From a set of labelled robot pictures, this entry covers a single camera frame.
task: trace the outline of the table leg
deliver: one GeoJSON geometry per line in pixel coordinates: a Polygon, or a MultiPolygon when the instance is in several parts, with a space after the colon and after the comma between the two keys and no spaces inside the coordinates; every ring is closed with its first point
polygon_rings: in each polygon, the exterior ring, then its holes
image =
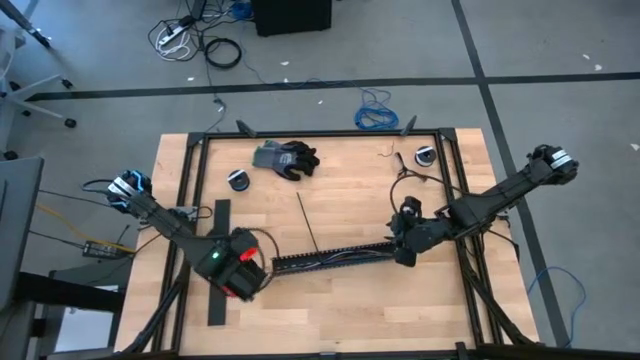
{"type": "Polygon", "coordinates": [[[21,272],[14,292],[16,299],[48,305],[65,305],[89,310],[118,312],[124,294],[21,272]]]}
{"type": "Polygon", "coordinates": [[[9,0],[0,0],[0,10],[5,13],[11,20],[15,21],[21,28],[26,30],[31,36],[33,36],[42,46],[49,48],[49,40],[44,37],[38,29],[34,28],[18,8],[15,7],[9,0]]]}

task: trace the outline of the wooden tabletop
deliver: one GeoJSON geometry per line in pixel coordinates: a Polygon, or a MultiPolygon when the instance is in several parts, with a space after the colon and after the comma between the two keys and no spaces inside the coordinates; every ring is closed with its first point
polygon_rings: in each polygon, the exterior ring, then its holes
{"type": "MultiPolygon", "coordinates": [[[[495,177],[480,129],[457,129],[467,181],[471,191],[481,192],[495,177]]],[[[175,205],[186,134],[163,135],[158,148],[152,182],[153,195],[166,207],[175,205]]],[[[296,139],[318,149],[320,166],[313,177],[290,182],[269,169],[251,166],[253,151],[264,139],[212,141],[204,178],[202,205],[216,199],[231,199],[231,225],[261,227],[277,240],[282,255],[314,250],[300,209],[300,194],[310,226],[320,249],[332,249],[383,241],[392,214],[389,188],[396,178],[400,152],[407,165],[439,177],[438,164],[418,167],[412,154],[433,144],[433,137],[406,138],[323,137],[296,139]],[[226,178],[235,169],[245,169],[251,186],[235,192],[226,178]]],[[[450,150],[447,159],[457,184],[450,150]]],[[[191,169],[187,199],[192,198],[199,149],[191,169]]],[[[418,179],[398,184],[394,199],[406,195],[422,201],[426,217],[445,205],[442,185],[418,179]]],[[[199,221],[198,233],[212,227],[211,219],[199,221]]],[[[506,236],[502,222],[492,228],[506,236]]],[[[138,246],[156,234],[141,233],[138,246]]],[[[265,254],[273,247],[257,235],[265,254]]],[[[158,240],[135,258],[129,281],[116,350],[126,347],[143,328],[158,304],[169,242],[158,240]]],[[[492,234],[485,235],[485,258],[493,292],[505,312],[522,332],[537,340],[520,268],[511,245],[492,234]]],[[[483,329],[490,337],[481,301],[483,329]]],[[[445,242],[419,255],[415,268],[382,262],[277,277],[250,303],[229,299],[227,323],[207,326],[209,284],[192,273],[180,353],[183,355],[277,354],[317,352],[367,352],[443,350],[463,341],[473,347],[455,247],[445,242]]],[[[173,329],[169,313],[165,348],[173,329]]]]}

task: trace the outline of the blue cable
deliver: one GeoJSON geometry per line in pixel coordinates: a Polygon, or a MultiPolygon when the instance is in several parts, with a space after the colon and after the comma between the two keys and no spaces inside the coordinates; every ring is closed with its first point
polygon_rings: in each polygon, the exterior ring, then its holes
{"type": "Polygon", "coordinates": [[[582,300],[580,301],[580,303],[573,309],[573,311],[571,312],[571,327],[570,327],[570,335],[569,335],[569,342],[567,342],[567,344],[564,346],[569,347],[571,345],[571,343],[573,342],[573,330],[575,328],[575,320],[576,320],[576,314],[578,313],[578,310],[580,310],[580,308],[582,307],[582,305],[584,305],[584,303],[587,301],[587,290],[585,290],[584,285],[582,284],[582,282],[580,280],[578,280],[577,277],[575,277],[572,273],[570,273],[569,271],[559,267],[559,266],[549,266],[546,269],[540,271],[540,273],[536,276],[535,279],[533,279],[533,281],[531,282],[531,285],[529,285],[529,288],[527,289],[527,295],[531,294],[531,290],[533,290],[533,286],[538,282],[538,280],[540,279],[540,276],[542,276],[544,273],[548,272],[549,270],[560,270],[563,273],[571,276],[571,278],[573,280],[575,280],[575,282],[580,286],[580,288],[582,289],[582,300]]]}
{"type": "Polygon", "coordinates": [[[320,82],[323,83],[327,86],[337,86],[337,85],[341,85],[341,84],[350,84],[353,87],[356,87],[358,89],[360,89],[360,91],[362,91],[362,103],[360,105],[360,108],[358,109],[358,111],[356,111],[355,115],[353,116],[353,122],[355,123],[355,125],[361,129],[361,130],[389,130],[389,129],[395,129],[398,124],[400,123],[399,119],[398,119],[398,115],[395,113],[395,111],[391,110],[387,104],[389,103],[389,101],[391,100],[391,93],[387,90],[380,90],[380,89],[376,89],[376,88],[363,88],[360,87],[358,85],[356,85],[356,83],[354,83],[353,81],[349,81],[349,80],[342,80],[342,81],[324,81],[318,78],[311,78],[306,80],[303,83],[297,84],[297,85],[293,85],[293,84],[289,84],[289,83],[285,83],[285,82],[275,82],[275,83],[270,83],[265,81],[262,76],[260,76],[260,73],[258,72],[258,70],[254,69],[253,67],[251,67],[248,63],[247,63],[247,49],[244,47],[244,44],[242,42],[242,37],[244,35],[244,29],[245,26],[242,26],[242,33],[240,34],[240,38],[239,38],[239,44],[240,44],[240,48],[242,48],[242,52],[244,53],[242,56],[242,63],[244,64],[244,66],[247,67],[247,69],[251,70],[256,77],[258,78],[258,80],[260,80],[261,83],[265,84],[265,85],[284,85],[284,86],[288,86],[292,89],[295,88],[300,88],[303,87],[311,82],[320,82]],[[384,94],[385,98],[382,100],[378,100],[378,97],[376,96],[376,94],[384,94]]]}

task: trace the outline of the red component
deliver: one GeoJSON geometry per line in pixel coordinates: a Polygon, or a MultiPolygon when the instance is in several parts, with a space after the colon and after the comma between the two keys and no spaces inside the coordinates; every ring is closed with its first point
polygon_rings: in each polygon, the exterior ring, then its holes
{"type": "Polygon", "coordinates": [[[229,288],[226,286],[222,287],[222,291],[224,291],[228,297],[236,297],[236,294],[234,294],[233,291],[229,290],[229,288]]]}
{"type": "Polygon", "coordinates": [[[249,261],[257,252],[258,248],[249,248],[249,250],[240,255],[240,261],[249,261]]]}

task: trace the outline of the glove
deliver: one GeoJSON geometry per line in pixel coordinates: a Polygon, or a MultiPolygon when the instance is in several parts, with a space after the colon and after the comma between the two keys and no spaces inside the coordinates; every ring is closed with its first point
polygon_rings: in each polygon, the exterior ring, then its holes
{"type": "Polygon", "coordinates": [[[267,140],[253,154],[253,166],[270,168],[287,180],[300,181],[300,175],[293,170],[312,176],[313,169],[320,165],[320,160],[315,157],[315,153],[316,149],[309,148],[301,141],[280,144],[267,140]]]}

